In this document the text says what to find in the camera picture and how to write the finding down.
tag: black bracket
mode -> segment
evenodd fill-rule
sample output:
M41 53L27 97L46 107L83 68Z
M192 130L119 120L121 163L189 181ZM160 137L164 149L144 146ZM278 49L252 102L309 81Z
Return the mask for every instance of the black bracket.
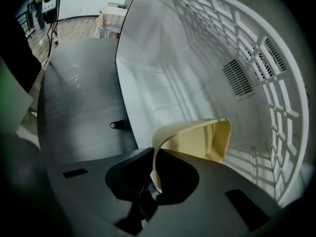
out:
M125 130L125 131L132 131L132 127L130 126L128 118L110 123L110 128Z

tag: black cable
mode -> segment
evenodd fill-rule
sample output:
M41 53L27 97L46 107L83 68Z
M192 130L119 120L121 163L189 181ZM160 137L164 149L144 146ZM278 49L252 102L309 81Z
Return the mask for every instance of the black cable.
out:
M48 32L47 32L47 37L48 37L48 42L49 42L49 50L48 50L48 54L47 54L47 56L43 59L43 61L41 62L41 63L43 63L46 59L46 62L45 62L45 64L44 64L44 66L46 66L46 64L47 64L47 62L48 62L48 60L49 60L49 56L50 56L50 53L51 53L51 46L52 46L52 44L53 44L53 32L55 31L55 29L56 29L56 27L57 27L57 24L58 24L58 17L59 17L59 7L60 7L60 0L56 0L56 5L55 5L55 8L56 8L56 14L55 14L55 17L54 17L54 20L53 20L53 22L50 24L50 27L49 27L49 29L48 29ZM50 37L51 37L51 39L49 38L49 31L50 31L50 29L51 29L51 26L53 25L53 24L55 24L56 23L56 25L55 25L55 27L54 27L54 29L52 30L52 32L51 32L51 35L50 35Z

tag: beige plastic piece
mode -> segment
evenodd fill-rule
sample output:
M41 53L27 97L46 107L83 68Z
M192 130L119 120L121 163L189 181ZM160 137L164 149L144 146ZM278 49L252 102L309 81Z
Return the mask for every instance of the beige plastic piece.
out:
M156 171L156 157L160 148L221 162L230 135L231 122L225 118L182 122L159 128L153 135L153 177L157 188L161 189Z

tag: wooden floor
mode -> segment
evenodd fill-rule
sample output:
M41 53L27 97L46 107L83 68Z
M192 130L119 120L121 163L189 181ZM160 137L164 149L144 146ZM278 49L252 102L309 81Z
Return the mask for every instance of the wooden floor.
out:
M59 44L75 39L92 38L96 28L95 19L96 17L78 18L58 22L57 33ZM28 37L28 42L32 53L40 62L45 60L45 57L48 55L49 51L49 42L47 38L48 29L49 25L46 24L43 30L35 30L32 33L32 38ZM53 42L50 54L54 52L56 47L57 44Z

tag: white plastic basket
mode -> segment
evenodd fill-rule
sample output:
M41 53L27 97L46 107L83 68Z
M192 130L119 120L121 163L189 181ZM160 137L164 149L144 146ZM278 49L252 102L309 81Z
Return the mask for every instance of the white plastic basket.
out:
M148 32L152 36L146 39ZM248 178L283 202L306 150L308 102L293 55L265 19L236 0L134 0L118 44L117 67L139 147L150 147L154 131L166 124L228 118L233 132L227 154L241 162L232 168L243 172L242 165L247 164ZM215 78L210 90L204 81L209 74ZM234 102L223 93L226 105L210 108L221 97L220 93L209 97L214 89L226 92L227 88ZM131 117L136 109L139 116ZM235 118L234 112L241 110L249 113ZM261 129L264 147L251 141L254 127ZM262 179L272 190L261 184Z

